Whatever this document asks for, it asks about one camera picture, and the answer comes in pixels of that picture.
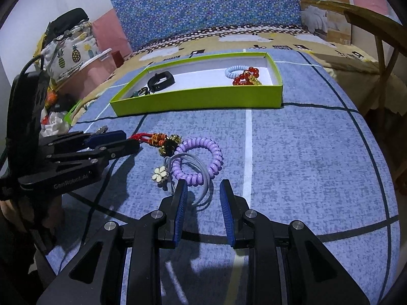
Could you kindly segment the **black smart band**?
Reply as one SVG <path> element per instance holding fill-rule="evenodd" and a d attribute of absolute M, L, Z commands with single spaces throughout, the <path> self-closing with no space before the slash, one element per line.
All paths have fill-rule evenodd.
<path fill-rule="evenodd" d="M 175 78 L 169 71 L 155 74 L 148 80 L 147 86 L 150 92 L 162 91 L 175 84 Z"/>

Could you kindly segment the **black bag on top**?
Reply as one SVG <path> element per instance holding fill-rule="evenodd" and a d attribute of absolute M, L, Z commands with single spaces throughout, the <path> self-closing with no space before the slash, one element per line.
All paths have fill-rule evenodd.
<path fill-rule="evenodd" d="M 53 40 L 56 37 L 63 35 L 65 31 L 71 30 L 82 21 L 88 20 L 89 16 L 84 9 L 74 8 L 69 10 L 48 24 L 46 29 L 46 39 Z"/>

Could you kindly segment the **wooden chair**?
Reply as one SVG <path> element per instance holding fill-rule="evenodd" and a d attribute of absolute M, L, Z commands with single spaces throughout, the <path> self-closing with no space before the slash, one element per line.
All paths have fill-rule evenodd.
<path fill-rule="evenodd" d="M 379 62 L 375 89 L 357 109 L 385 148 L 390 173 L 398 187 L 406 186 L 406 26 L 372 10 L 339 2 L 306 0 L 342 13 L 352 26 L 351 45 Z"/>

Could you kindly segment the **blue patterned headboard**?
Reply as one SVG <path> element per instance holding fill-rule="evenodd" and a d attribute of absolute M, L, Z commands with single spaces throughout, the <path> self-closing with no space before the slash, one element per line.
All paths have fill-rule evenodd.
<path fill-rule="evenodd" d="M 110 0 L 133 50 L 231 25 L 301 25 L 299 0 Z"/>

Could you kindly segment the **tan sheep print bedsheet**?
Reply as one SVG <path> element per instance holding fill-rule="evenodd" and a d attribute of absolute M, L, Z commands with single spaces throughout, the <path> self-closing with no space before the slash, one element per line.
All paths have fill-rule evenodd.
<path fill-rule="evenodd" d="M 204 53 L 249 50 L 296 50 L 309 53 L 361 108 L 380 77 L 379 62 L 355 45 L 329 43 L 296 27 L 214 28 L 158 41 L 133 52 L 74 110 L 73 122 L 92 120 L 90 106 L 109 88 L 123 87 L 138 69 L 162 61 L 190 58 Z"/>

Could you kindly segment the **blue checked blanket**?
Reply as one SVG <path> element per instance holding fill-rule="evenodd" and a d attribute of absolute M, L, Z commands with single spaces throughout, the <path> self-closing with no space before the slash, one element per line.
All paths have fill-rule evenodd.
<path fill-rule="evenodd" d="M 304 222 L 351 274 L 372 304 L 391 289 L 399 259 L 399 217 L 386 160 L 364 118 L 307 53 L 271 50 L 282 76 L 278 110 L 202 110 L 119 118 L 117 81 L 75 130 L 102 126 L 213 139 L 224 166 L 207 207 L 189 208 L 181 240 L 161 259 L 164 304 L 244 304 L 247 259 L 227 243 L 219 185 L 271 220 Z"/>

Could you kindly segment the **pineapple print bag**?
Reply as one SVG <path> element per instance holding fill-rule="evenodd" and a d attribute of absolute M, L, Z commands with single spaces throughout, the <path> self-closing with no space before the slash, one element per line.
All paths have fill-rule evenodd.
<path fill-rule="evenodd" d="M 82 21 L 42 49 L 44 68 L 53 83 L 64 82 L 84 63 L 100 54 L 90 21 Z"/>

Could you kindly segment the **gold black flower charm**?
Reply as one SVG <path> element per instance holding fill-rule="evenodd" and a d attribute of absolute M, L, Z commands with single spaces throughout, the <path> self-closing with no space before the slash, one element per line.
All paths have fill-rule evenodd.
<path fill-rule="evenodd" d="M 162 144 L 159 145 L 159 154 L 162 157 L 171 157 L 175 154 L 176 149 L 178 148 L 179 144 L 181 143 L 182 139 L 181 136 L 172 134 L 167 136 L 163 141 Z"/>

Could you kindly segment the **green white shallow box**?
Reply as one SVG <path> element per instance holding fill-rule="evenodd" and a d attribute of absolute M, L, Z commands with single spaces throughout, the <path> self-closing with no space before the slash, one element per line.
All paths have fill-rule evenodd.
<path fill-rule="evenodd" d="M 233 85 L 227 68 L 245 65 L 259 70 L 261 85 Z M 135 96 L 147 88 L 148 80 L 162 72 L 175 83 L 156 93 Z M 117 116 L 178 110 L 222 108 L 280 108 L 283 82 L 279 70 L 266 52 L 233 52 L 198 55 L 144 68 L 110 100 Z"/>

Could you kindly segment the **cardboard quilt box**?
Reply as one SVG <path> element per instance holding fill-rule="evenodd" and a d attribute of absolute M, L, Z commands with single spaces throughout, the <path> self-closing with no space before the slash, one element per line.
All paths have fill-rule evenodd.
<path fill-rule="evenodd" d="M 350 0 L 315 0 L 322 2 L 339 2 L 349 4 Z M 352 26 L 346 17 L 326 6 L 316 6 L 306 0 L 299 0 L 301 24 L 308 32 L 321 37 L 325 41 L 350 45 Z"/>

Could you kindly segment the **pink storage bin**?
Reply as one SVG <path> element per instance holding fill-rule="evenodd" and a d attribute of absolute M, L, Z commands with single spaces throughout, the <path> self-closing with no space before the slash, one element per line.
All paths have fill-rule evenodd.
<path fill-rule="evenodd" d="M 108 80 L 116 70 L 116 64 L 108 48 L 85 62 L 65 82 L 56 88 L 59 96 L 69 94 L 73 99 L 85 98 L 90 92 Z"/>

